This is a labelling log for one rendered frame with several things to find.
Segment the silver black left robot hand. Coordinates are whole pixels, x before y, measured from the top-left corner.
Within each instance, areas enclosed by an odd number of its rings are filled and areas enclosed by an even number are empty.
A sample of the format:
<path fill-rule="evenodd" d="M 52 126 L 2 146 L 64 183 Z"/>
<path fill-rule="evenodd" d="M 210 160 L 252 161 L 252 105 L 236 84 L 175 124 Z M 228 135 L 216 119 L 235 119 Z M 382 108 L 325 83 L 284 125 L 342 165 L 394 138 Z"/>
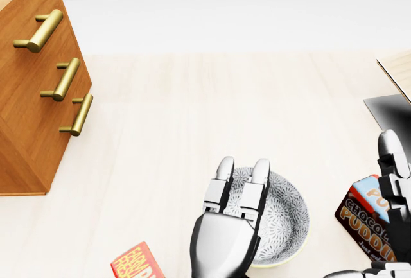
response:
<path fill-rule="evenodd" d="M 259 159 L 243 186 L 240 213 L 225 214 L 234 158 L 224 157 L 207 188 L 190 241 L 191 278 L 248 278 L 261 240 L 258 232 L 270 187 L 270 161 Z"/>

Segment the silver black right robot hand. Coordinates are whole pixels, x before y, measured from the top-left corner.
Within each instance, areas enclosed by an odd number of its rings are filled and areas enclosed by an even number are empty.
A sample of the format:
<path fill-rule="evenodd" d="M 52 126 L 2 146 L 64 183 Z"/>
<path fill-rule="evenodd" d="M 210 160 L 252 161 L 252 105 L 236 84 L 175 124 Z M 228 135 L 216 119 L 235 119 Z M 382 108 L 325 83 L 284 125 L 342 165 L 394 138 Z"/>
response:
<path fill-rule="evenodd" d="M 401 141 L 388 129 L 378 138 L 378 179 L 382 197 L 389 203 L 388 235 L 396 262 L 373 261 L 362 272 L 344 270 L 324 278 L 411 278 L 411 164 Z"/>

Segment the black white patterned bowl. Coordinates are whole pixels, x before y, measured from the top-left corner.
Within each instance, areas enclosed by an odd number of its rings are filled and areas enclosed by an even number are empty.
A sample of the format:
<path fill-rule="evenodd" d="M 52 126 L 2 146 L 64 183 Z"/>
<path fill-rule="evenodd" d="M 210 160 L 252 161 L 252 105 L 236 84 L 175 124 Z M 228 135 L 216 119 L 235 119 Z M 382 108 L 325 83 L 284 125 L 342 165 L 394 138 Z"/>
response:
<path fill-rule="evenodd" d="M 255 268 L 281 265 L 305 246 L 310 216 L 304 198 L 284 177 L 270 173 L 270 187 L 259 225 L 261 238 L 252 262 Z"/>

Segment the small wooden drawer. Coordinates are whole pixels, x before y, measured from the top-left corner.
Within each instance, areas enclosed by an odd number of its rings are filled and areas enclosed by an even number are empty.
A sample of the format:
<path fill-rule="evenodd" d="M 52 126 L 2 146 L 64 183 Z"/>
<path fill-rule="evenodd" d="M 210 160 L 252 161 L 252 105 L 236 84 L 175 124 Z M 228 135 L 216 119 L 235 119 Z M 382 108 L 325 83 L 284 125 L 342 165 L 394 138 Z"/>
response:
<path fill-rule="evenodd" d="M 55 65 L 48 71 L 46 79 L 33 90 L 26 91 L 21 100 L 21 113 L 17 116 L 14 128 L 29 157 L 33 169 L 29 187 L 24 195 L 44 195 L 50 188 L 62 156 L 66 150 L 70 133 L 61 133 L 61 126 L 71 126 L 80 104 L 73 104 L 73 98 L 83 98 L 89 93 L 91 79 L 84 63 L 80 66 L 63 101 L 52 97 L 40 97 L 40 91 L 54 90 L 65 69 Z"/>

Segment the wooden cabinet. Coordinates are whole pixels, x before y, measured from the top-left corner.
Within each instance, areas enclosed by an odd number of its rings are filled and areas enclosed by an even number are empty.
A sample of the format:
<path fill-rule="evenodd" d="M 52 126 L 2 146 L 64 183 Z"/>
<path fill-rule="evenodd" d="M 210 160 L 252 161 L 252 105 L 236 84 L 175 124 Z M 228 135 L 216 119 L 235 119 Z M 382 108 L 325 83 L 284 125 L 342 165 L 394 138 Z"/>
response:
<path fill-rule="evenodd" d="M 0 0 L 0 11 L 12 0 Z M 0 196 L 24 195 L 33 175 L 22 141 L 0 119 Z"/>

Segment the medium wooden drawer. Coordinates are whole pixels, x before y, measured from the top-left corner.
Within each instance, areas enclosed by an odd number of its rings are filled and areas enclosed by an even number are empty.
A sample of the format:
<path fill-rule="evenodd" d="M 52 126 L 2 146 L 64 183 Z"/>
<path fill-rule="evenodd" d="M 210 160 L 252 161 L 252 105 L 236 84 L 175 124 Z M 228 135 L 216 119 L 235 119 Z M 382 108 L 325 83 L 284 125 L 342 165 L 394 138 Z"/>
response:
<path fill-rule="evenodd" d="M 52 34 L 40 53 L 11 44 L 0 49 L 0 119 L 24 143 L 72 126 L 91 78 L 73 32 Z"/>

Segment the large wooden drawer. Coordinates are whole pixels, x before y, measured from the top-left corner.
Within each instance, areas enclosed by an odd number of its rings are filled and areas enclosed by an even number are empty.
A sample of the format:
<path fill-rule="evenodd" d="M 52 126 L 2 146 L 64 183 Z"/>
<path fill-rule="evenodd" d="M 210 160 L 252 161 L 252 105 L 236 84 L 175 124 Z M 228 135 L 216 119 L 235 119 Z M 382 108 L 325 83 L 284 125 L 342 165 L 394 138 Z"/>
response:
<path fill-rule="evenodd" d="M 13 40 L 29 40 L 42 22 L 36 15 L 59 9 L 63 19 L 39 53 L 13 47 Z M 57 63 L 82 59 L 63 0 L 12 0 L 0 11 L 0 84 L 42 78 Z"/>

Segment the flat dark stove plate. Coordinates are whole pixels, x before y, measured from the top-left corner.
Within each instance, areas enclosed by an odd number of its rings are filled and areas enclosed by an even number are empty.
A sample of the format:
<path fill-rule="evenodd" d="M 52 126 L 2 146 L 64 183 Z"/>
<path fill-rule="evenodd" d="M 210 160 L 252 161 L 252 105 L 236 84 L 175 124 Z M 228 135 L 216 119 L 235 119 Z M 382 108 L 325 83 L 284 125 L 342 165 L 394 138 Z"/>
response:
<path fill-rule="evenodd" d="M 400 94 L 363 101 L 382 130 L 411 130 L 411 104 Z"/>

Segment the brown chocolate pudding box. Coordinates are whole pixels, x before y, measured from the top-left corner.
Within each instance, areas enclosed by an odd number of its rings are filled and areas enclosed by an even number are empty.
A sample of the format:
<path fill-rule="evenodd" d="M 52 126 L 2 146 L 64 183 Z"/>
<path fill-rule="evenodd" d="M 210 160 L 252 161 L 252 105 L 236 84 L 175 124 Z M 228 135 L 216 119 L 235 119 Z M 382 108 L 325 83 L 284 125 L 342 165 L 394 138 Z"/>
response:
<path fill-rule="evenodd" d="M 371 261 L 397 260 L 389 243 L 389 202 L 381 195 L 379 176 L 370 175 L 351 185 L 335 218 Z"/>

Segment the pale wooden board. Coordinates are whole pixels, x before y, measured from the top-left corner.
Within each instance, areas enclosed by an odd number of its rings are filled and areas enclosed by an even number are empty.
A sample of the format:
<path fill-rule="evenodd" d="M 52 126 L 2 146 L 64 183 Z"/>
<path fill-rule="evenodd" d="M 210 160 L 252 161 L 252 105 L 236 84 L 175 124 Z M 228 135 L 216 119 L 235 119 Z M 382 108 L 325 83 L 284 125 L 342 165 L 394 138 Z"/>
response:
<path fill-rule="evenodd" d="M 411 49 L 378 53 L 376 61 L 411 105 Z"/>

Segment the red yellow printed box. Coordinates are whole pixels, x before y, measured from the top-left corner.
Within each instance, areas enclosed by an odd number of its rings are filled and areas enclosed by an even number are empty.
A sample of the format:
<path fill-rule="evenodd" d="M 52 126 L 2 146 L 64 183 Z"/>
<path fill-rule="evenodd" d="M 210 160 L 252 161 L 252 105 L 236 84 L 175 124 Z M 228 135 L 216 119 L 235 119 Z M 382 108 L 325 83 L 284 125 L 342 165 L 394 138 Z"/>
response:
<path fill-rule="evenodd" d="M 145 241 L 121 254 L 110 266 L 115 278 L 165 278 Z"/>

